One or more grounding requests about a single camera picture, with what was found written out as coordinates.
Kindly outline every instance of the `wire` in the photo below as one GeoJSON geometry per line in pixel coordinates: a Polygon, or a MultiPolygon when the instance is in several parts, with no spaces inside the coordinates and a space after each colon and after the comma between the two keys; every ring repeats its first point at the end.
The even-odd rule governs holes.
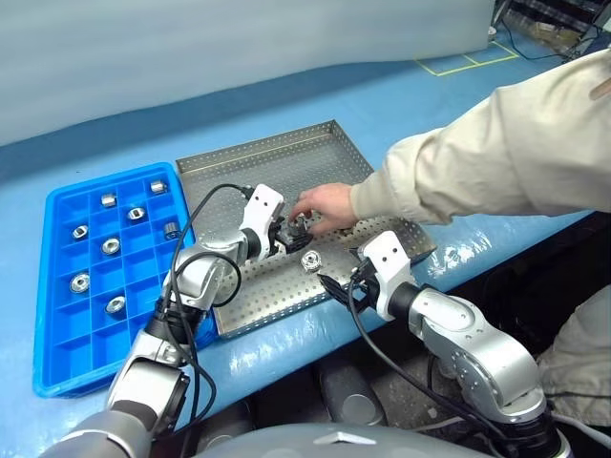
{"type": "Polygon", "coordinates": [[[547,55],[540,55],[537,57],[531,57],[528,56],[526,54],[524,54],[524,52],[520,51],[517,46],[516,43],[514,42],[514,36],[512,35],[512,31],[509,29],[509,27],[507,27],[507,24],[505,24],[505,20],[501,19],[500,23],[503,25],[503,27],[505,28],[505,30],[507,31],[507,33],[509,34],[509,41],[512,45],[512,48],[514,49],[515,52],[517,52],[519,55],[521,55],[522,57],[524,57],[526,60],[539,60],[539,59],[547,59],[548,57],[562,57],[564,59],[572,59],[572,58],[576,58],[577,56],[579,56],[579,54],[577,56],[575,56],[575,49],[585,43],[589,43],[591,41],[596,40],[597,38],[600,37],[600,27],[598,27],[595,24],[591,24],[592,27],[594,27],[596,29],[596,36],[590,37],[590,38],[586,38],[585,40],[580,40],[579,42],[577,42],[575,45],[573,45],[572,47],[570,47],[565,54],[559,54],[559,53],[554,53],[554,54],[547,54],[547,55]]]}
{"type": "Polygon", "coordinates": [[[452,417],[448,420],[444,420],[443,422],[435,423],[432,425],[424,425],[423,427],[417,427],[412,429],[414,432],[424,432],[424,431],[434,431],[436,429],[440,429],[442,427],[448,427],[449,425],[455,425],[456,423],[462,423],[465,420],[460,417],[452,417]]]}
{"type": "Polygon", "coordinates": [[[206,205],[206,203],[208,202],[208,200],[210,200],[210,198],[220,189],[222,188],[233,188],[236,189],[238,191],[240,191],[241,193],[243,193],[244,195],[246,195],[246,193],[249,192],[249,190],[251,188],[244,188],[235,184],[231,184],[231,183],[224,183],[224,184],[220,184],[215,186],[214,188],[212,188],[212,190],[210,190],[208,192],[208,194],[201,200],[201,202],[198,204],[198,206],[196,207],[196,209],[193,211],[193,213],[191,214],[191,216],[189,217],[189,219],[187,220],[187,223],[185,224],[184,228],[182,229],[182,231],[180,232],[180,236],[177,240],[177,244],[176,244],[176,248],[174,250],[174,254],[172,257],[172,263],[170,266],[170,285],[169,287],[166,289],[165,295],[163,297],[162,300],[162,307],[164,311],[167,311],[169,308],[169,301],[171,298],[171,294],[174,291],[175,292],[175,299],[176,299],[176,306],[177,306],[177,310],[179,312],[180,315],[180,322],[182,324],[184,333],[186,335],[187,338],[187,344],[189,347],[189,352],[187,352],[179,343],[178,340],[176,339],[176,336],[174,335],[174,333],[172,332],[172,329],[170,328],[170,325],[168,322],[164,323],[164,327],[165,327],[165,331],[166,334],[168,335],[168,339],[170,340],[170,343],[172,344],[173,347],[175,347],[178,352],[180,353],[180,356],[182,357],[182,359],[184,359],[188,364],[190,364],[191,366],[193,366],[194,371],[196,372],[196,379],[194,382],[194,397],[193,397],[193,403],[191,405],[191,415],[190,415],[190,420],[187,423],[187,425],[185,425],[184,427],[181,427],[178,430],[175,430],[173,432],[173,434],[171,434],[170,437],[176,437],[177,435],[181,434],[183,431],[187,431],[187,434],[185,436],[185,440],[183,442],[183,446],[180,452],[180,456],[185,456],[185,453],[187,452],[188,449],[188,444],[189,441],[191,439],[191,428],[192,426],[194,426],[196,423],[198,423],[200,420],[202,420],[205,415],[210,411],[210,409],[212,408],[212,405],[214,404],[216,397],[217,397],[217,387],[216,384],[214,382],[214,379],[210,376],[210,374],[200,365],[199,359],[198,359],[198,352],[196,349],[196,345],[195,345],[195,339],[193,336],[193,332],[191,331],[191,326],[189,325],[189,322],[186,319],[186,315],[184,313],[184,309],[183,309],[183,305],[182,305],[182,300],[180,297],[180,293],[179,293],[179,286],[178,286],[178,277],[179,275],[182,274],[182,272],[184,272],[184,270],[186,269],[186,267],[191,264],[193,261],[195,260],[199,260],[202,258],[217,258],[220,260],[225,260],[226,262],[228,262],[231,267],[234,269],[234,271],[236,272],[237,275],[237,284],[236,287],[234,289],[234,291],[232,292],[232,294],[223,302],[220,302],[218,304],[213,304],[215,306],[224,306],[228,303],[230,303],[238,294],[240,287],[242,285],[242,273],[240,271],[240,267],[230,258],[228,258],[227,256],[220,254],[220,253],[214,253],[214,252],[203,252],[203,253],[197,253],[191,257],[189,257],[187,260],[185,260],[185,262],[183,262],[180,267],[176,268],[176,263],[178,260],[178,255],[179,255],[179,251],[180,248],[184,242],[184,239],[186,237],[186,234],[188,233],[189,229],[193,227],[193,221],[195,220],[195,218],[199,215],[199,213],[201,212],[201,210],[203,209],[203,207],[206,205]],[[197,408],[198,408],[198,404],[200,402],[200,377],[202,377],[210,386],[210,397],[208,399],[208,403],[206,404],[206,406],[203,408],[203,410],[200,412],[200,414],[197,414],[197,408]]]}
{"type": "Polygon", "coordinates": [[[512,34],[512,31],[509,29],[509,27],[507,27],[507,24],[505,24],[505,19],[501,19],[500,23],[503,25],[503,27],[505,28],[505,30],[507,31],[507,33],[509,34],[509,41],[512,44],[512,48],[514,49],[515,52],[517,52],[519,55],[521,55],[522,57],[524,57],[526,60],[539,60],[539,59],[547,59],[549,57],[565,57],[565,55],[563,54],[558,54],[558,53],[554,53],[554,54],[547,54],[547,55],[540,55],[537,57],[531,57],[526,55],[524,52],[520,51],[517,46],[516,43],[514,42],[514,36],[512,34]]]}
{"type": "Polygon", "coordinates": [[[434,364],[437,357],[432,353],[429,353],[429,360],[427,361],[427,388],[432,391],[432,365],[434,364]]]}
{"type": "Polygon", "coordinates": [[[354,323],[356,324],[361,337],[365,341],[365,343],[373,350],[373,352],[388,365],[392,370],[394,370],[399,376],[401,376],[404,380],[406,380],[410,385],[415,387],[416,389],[422,391],[424,394],[429,396],[431,399],[436,401],[440,406],[445,407],[452,413],[455,413],[460,418],[470,422],[471,424],[477,426],[480,429],[488,430],[493,433],[494,437],[505,443],[508,442],[507,436],[495,425],[493,425],[490,420],[485,418],[478,412],[475,412],[466,406],[461,406],[454,401],[428,389],[424,386],[419,380],[413,377],[410,373],[406,372],[401,366],[395,363],[391,358],[389,358],[386,353],[384,353],[371,339],[367,330],[363,327],[361,320],[356,311],[356,307],[354,305],[354,298],[352,296],[352,291],[354,289],[354,279],[350,279],[350,283],[348,284],[348,308],[350,310],[350,314],[354,319],[354,323]]]}
{"type": "Polygon", "coordinates": [[[455,444],[461,445],[466,440],[471,439],[472,437],[475,437],[478,433],[479,433],[479,431],[475,431],[475,430],[467,431],[467,432],[461,434],[460,436],[458,436],[452,442],[454,442],[455,444]]]}
{"type": "Polygon", "coordinates": [[[575,391],[562,391],[560,393],[545,393],[545,396],[548,398],[571,398],[571,397],[579,397],[579,398],[591,398],[591,399],[606,399],[611,400],[611,396],[606,394],[585,394],[585,393],[577,393],[575,391]]]}
{"type": "Polygon", "coordinates": [[[557,422],[576,427],[579,431],[588,436],[590,439],[598,442],[606,448],[611,449],[611,437],[607,436],[606,434],[600,431],[596,431],[592,427],[589,427],[588,425],[585,425],[582,422],[575,420],[574,418],[567,417],[565,415],[560,415],[558,413],[552,412],[552,417],[557,422]]]}

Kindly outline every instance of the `perforated metal tray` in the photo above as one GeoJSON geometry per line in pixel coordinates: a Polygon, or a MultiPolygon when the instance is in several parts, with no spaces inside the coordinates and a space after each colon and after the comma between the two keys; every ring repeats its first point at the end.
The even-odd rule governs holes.
{"type": "MultiPolygon", "coordinates": [[[[179,159],[178,166],[190,212],[222,182],[265,183],[284,195],[285,216],[301,191],[328,182],[357,183],[373,171],[336,121],[179,159]]],[[[238,227],[243,207],[238,193],[219,192],[195,220],[199,241],[238,227]]],[[[435,248],[417,224],[378,218],[359,222],[351,234],[334,232],[319,237],[307,249],[321,254],[321,273],[347,284],[350,270],[356,265],[348,249],[389,229],[397,233],[413,261],[423,259],[435,248]]],[[[219,334],[233,337],[327,299],[317,276],[306,273],[301,265],[306,250],[288,256],[281,248],[272,258],[249,262],[242,270],[242,290],[236,299],[215,309],[219,334]]],[[[224,287],[234,285],[235,279],[229,277],[224,287]]]]}

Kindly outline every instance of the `beige jacket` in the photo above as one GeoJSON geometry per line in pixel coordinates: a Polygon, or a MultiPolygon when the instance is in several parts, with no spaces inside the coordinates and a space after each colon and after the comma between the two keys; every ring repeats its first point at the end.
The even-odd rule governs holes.
{"type": "Polygon", "coordinates": [[[611,50],[497,89],[448,127],[405,138],[352,188],[359,219],[611,212],[611,50]]]}
{"type": "MultiPolygon", "coordinates": [[[[352,188],[359,219],[611,212],[611,50],[497,89],[448,127],[405,138],[352,188]]],[[[611,426],[611,288],[580,306],[539,358],[556,411],[611,426]]]]}

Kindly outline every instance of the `beige jacket sleeve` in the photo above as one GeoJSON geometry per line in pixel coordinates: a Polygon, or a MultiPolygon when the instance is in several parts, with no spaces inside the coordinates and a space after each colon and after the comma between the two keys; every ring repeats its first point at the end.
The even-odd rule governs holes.
{"type": "Polygon", "coordinates": [[[351,191],[359,219],[611,212],[611,50],[497,89],[443,129],[405,138],[351,191]]]}

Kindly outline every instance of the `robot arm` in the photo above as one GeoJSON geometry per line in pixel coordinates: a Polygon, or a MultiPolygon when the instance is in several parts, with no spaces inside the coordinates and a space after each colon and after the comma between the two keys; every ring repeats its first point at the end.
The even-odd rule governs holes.
{"type": "MultiPolygon", "coordinates": [[[[283,207],[283,196],[260,184],[249,196],[242,224],[233,236],[179,252],[176,268],[183,266],[178,276],[181,312],[193,334],[215,301],[222,300],[219,288],[232,268],[219,256],[205,253],[222,255],[242,265],[277,253],[276,240],[284,245],[286,253],[311,241],[304,225],[281,228],[283,207]]],[[[188,348],[188,341],[175,291],[169,294],[167,307],[162,300],[169,289],[170,274],[163,283],[155,314],[138,332],[115,376],[106,409],[87,418],[42,456],[144,458],[154,438],[174,429],[189,385],[189,377],[181,370],[186,361],[174,344],[188,348]]]]}
{"type": "MultiPolygon", "coordinates": [[[[410,259],[393,232],[358,249],[352,279],[366,293],[357,311],[374,308],[386,321],[402,320],[462,388],[463,398],[513,441],[515,456],[568,456],[539,382],[537,364],[518,341],[492,327],[472,303],[416,285],[410,259]]],[[[320,276],[327,292],[348,303],[333,279],[320,276]]]]}
{"type": "Polygon", "coordinates": [[[392,232],[359,250],[379,284],[376,312],[385,320],[407,321],[456,377],[464,398],[501,424],[533,420],[546,408],[537,364],[518,341],[492,327],[472,303],[431,287],[418,288],[410,260],[392,232]]]}

